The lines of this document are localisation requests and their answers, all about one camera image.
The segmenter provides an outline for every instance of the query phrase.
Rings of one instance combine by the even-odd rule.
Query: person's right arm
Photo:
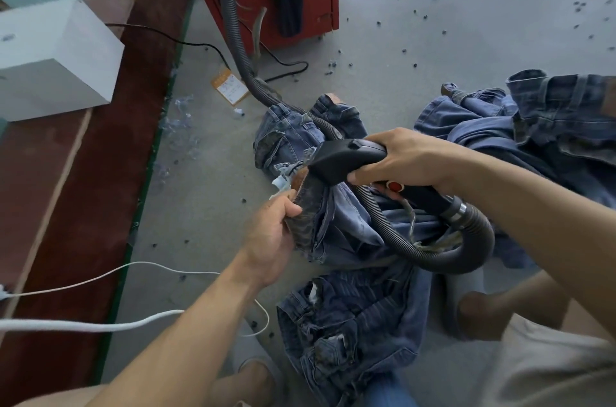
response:
[[[366,139],[388,156],[349,174],[355,185],[433,185],[480,209],[616,337],[616,212],[528,170],[416,131]]]

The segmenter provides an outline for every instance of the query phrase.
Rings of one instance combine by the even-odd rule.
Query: concrete floor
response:
[[[575,1],[587,5],[576,12]],[[606,1],[340,0],[338,31],[323,41],[311,39],[279,52],[284,60],[310,61],[310,69],[297,83],[286,78],[274,86],[286,100],[304,107],[311,106],[323,92],[335,92],[357,105],[370,132],[412,126],[421,109],[439,94],[444,81],[474,90],[504,86],[507,76],[525,68],[543,68],[551,74],[612,74],[616,52],[608,47],[616,46],[616,3]],[[186,38],[224,47],[203,0],[196,2]],[[332,59],[338,61],[338,67],[326,76]],[[170,168],[170,175],[164,187],[157,181],[151,187],[133,260],[150,260],[181,270],[220,271],[240,243],[245,219],[273,192],[273,186],[254,168],[252,156],[251,144],[264,107],[248,98],[239,105],[245,117],[235,119],[230,106],[210,85],[219,68],[214,52],[184,49],[174,96],[195,96],[190,112],[193,134],[201,139],[200,155],[193,160],[171,150],[169,140],[163,140],[158,162]],[[271,61],[264,68],[265,76],[282,69]],[[273,316],[275,303],[290,289],[327,271],[295,255],[280,282],[264,290],[259,300]],[[500,263],[491,262],[486,270],[487,288],[504,290],[531,272],[505,270]],[[181,281],[178,275],[162,270],[131,268],[118,322],[186,308],[211,281],[210,277]],[[404,371],[405,377],[422,407],[466,405],[495,344],[459,342],[445,335],[439,323],[440,287],[435,288],[432,300],[422,352]],[[249,317],[260,323],[265,320],[256,308]],[[170,323],[157,321],[115,334],[104,381],[119,373]],[[288,404],[316,405],[284,355],[275,320],[271,329],[275,336],[270,339],[265,335],[260,341],[288,373]]]

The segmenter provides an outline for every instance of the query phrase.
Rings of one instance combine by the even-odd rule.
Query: white cable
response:
[[[162,264],[152,263],[150,261],[133,261],[132,263],[123,264],[98,277],[88,279],[87,281],[79,282],[78,284],[72,284],[65,287],[58,287],[55,289],[37,290],[35,292],[24,292],[23,294],[11,294],[10,292],[5,291],[3,286],[0,285],[0,301],[17,297],[29,297],[30,295],[48,294],[50,292],[57,292],[58,290],[72,289],[74,287],[79,287],[84,284],[94,282],[98,279],[102,279],[103,277],[106,277],[109,274],[114,273],[115,271],[119,271],[122,268],[132,266],[133,264],[150,264],[152,266],[157,266],[159,268],[178,274],[214,274],[216,276],[220,275],[220,273],[217,273],[215,271],[178,271],[176,269],[171,269],[167,266],[163,266]],[[269,326],[269,313],[263,307],[263,305],[259,303],[258,300],[255,300],[254,302],[266,314],[266,325],[257,333],[242,335],[242,337],[254,337],[255,335],[259,335],[260,333],[263,333]],[[115,333],[117,331],[126,331],[128,329],[134,329],[136,327],[147,325],[148,323],[155,321],[156,319],[160,319],[161,317],[180,315],[183,312],[184,310],[163,311],[162,313],[157,313],[156,315],[148,316],[144,319],[134,321],[132,323],[116,323],[113,325],[98,325],[95,323],[82,323],[81,321],[64,321],[61,319],[0,319],[0,331],[76,331],[78,333]]]

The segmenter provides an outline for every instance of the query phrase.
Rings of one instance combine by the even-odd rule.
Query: green painted stripe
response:
[[[189,0],[189,6],[184,17],[184,23],[182,25],[182,32],[180,36],[180,40],[184,40],[186,33],[189,28],[190,15],[192,14],[193,6],[195,5],[195,0]],[[178,68],[180,66],[180,60],[182,58],[182,49],[183,45],[177,44],[177,49],[175,51],[175,62],[174,67]],[[170,77],[169,83],[167,84],[167,92],[165,94],[165,100],[163,102],[163,108],[161,111],[160,118],[164,118],[167,115],[167,110],[169,108],[169,103],[173,98],[173,86],[175,84],[175,75]],[[158,131],[154,137],[154,142],[152,143],[152,147],[150,150],[150,158],[148,159],[147,164],[147,172],[145,176],[145,182],[143,182],[143,186],[141,187],[141,191],[139,192],[139,198],[137,199],[137,210],[135,210],[135,215],[133,216],[133,222],[131,224],[131,229],[129,231],[129,237],[136,236],[137,230],[139,229],[139,223],[141,222],[141,215],[143,214],[143,208],[145,207],[145,199],[148,195],[148,188],[150,187],[150,181],[152,178],[152,172],[154,168],[154,163],[156,162],[156,156],[158,154],[158,147],[160,146],[160,140],[163,136],[162,129],[158,128]],[[133,255],[133,245],[130,243],[126,244],[126,250],[124,251],[124,262],[123,264],[131,262],[131,256]],[[107,316],[106,324],[111,325],[115,323],[116,318],[118,317],[118,309],[119,303],[122,299],[122,290],[124,289],[124,284],[126,282],[126,274],[128,272],[128,267],[123,268],[119,272],[119,280],[118,286],[116,288],[115,294],[113,295],[112,308],[109,311],[109,315]],[[96,357],[96,362],[94,363],[94,370],[92,372],[92,377],[90,379],[90,385],[99,385],[100,380],[103,376],[103,370],[105,368],[105,362],[107,360],[107,353],[109,352],[109,345],[112,341],[112,333],[105,333],[103,335],[102,340],[98,345],[98,354]]]

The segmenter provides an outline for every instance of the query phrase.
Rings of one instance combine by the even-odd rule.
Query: white box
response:
[[[123,51],[83,0],[0,13],[0,117],[14,122],[108,104]]]

